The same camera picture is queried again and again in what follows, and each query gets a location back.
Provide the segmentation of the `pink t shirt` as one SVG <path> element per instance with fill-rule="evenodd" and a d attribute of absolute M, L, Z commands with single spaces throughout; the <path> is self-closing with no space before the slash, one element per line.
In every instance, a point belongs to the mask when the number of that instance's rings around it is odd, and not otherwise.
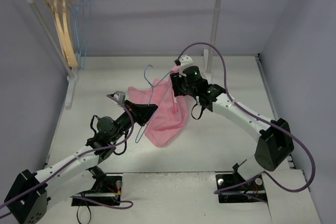
<path fill-rule="evenodd" d="M 139 90 L 128 87 L 129 100 L 136 104 L 148 104 L 151 88 Z M 143 136 L 156 147 L 166 147 L 184 130 L 188 121 L 189 110 L 184 97 L 175 97 L 170 79 L 163 80 L 155 89 L 150 104 L 158 109 Z"/>

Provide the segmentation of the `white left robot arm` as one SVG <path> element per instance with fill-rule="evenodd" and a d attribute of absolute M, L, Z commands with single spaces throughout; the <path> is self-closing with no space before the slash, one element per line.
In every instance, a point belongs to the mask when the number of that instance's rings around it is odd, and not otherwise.
<path fill-rule="evenodd" d="M 19 173 L 1 207 L 7 207 L 18 223 L 37 223 L 59 202 L 84 191 L 103 190 L 106 174 L 98 165 L 122 144 L 119 139 L 128 140 L 135 124 L 144 126 L 158 109 L 156 104 L 128 100 L 120 105 L 124 112 L 116 120 L 92 117 L 93 137 L 80 150 L 47 168 Z"/>

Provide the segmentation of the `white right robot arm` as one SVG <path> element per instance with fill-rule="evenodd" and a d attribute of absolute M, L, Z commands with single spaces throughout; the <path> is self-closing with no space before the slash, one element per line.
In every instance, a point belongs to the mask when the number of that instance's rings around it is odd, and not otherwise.
<path fill-rule="evenodd" d="M 244 113 L 229 99 L 223 87 L 202 78 L 197 66 L 187 67 L 182 74 L 172 73 L 170 79 L 176 97 L 192 97 L 202 110 L 225 117 L 256 141 L 254 155 L 233 167 L 232 181 L 236 187 L 245 188 L 256 175 L 275 171 L 294 150 L 292 138 L 283 132 L 290 131 L 286 120 L 256 119 Z"/>

